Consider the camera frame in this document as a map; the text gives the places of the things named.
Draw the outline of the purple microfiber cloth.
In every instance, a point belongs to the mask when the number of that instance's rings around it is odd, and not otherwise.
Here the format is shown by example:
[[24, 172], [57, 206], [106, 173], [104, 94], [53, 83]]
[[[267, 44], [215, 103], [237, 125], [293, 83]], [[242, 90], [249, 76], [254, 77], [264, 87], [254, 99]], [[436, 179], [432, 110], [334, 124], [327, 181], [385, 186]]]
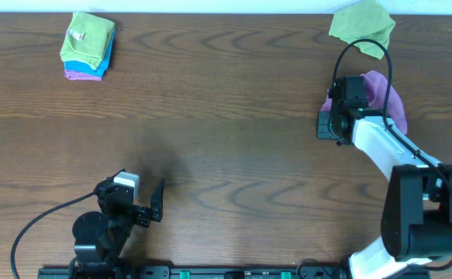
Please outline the purple microfiber cloth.
[[[364, 109], [379, 110], [382, 118], [370, 117], [369, 120], [359, 119], [356, 121], [353, 143], [360, 140], [375, 140], [390, 137], [389, 129], [400, 135], [407, 133], [408, 124], [405, 119], [405, 110], [399, 94], [388, 83], [388, 79], [377, 71], [369, 71], [360, 74], [364, 77], [368, 107]], [[326, 102], [321, 108], [321, 112], [330, 111], [330, 97], [327, 93]]]

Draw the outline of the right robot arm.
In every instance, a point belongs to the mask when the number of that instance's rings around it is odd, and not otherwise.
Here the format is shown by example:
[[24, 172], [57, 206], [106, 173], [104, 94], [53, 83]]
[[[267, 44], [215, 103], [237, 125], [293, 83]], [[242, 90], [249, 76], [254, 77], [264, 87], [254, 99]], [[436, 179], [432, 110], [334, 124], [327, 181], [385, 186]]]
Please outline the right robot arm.
[[388, 181], [381, 235], [349, 257], [348, 277], [397, 277], [452, 261], [452, 164], [423, 152], [379, 111], [320, 112], [316, 127], [318, 138], [364, 152]]

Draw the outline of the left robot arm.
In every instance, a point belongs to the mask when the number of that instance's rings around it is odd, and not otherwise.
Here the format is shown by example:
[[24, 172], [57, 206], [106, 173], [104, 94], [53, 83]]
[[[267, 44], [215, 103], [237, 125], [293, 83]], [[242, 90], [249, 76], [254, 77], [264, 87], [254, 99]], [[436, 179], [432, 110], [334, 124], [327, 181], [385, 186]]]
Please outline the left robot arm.
[[95, 187], [100, 210], [81, 215], [73, 224], [76, 257], [69, 278], [137, 278], [138, 272], [119, 259], [134, 226], [149, 227], [163, 217], [165, 180], [150, 196], [150, 206], [133, 203], [135, 186], [120, 175], [107, 177]]

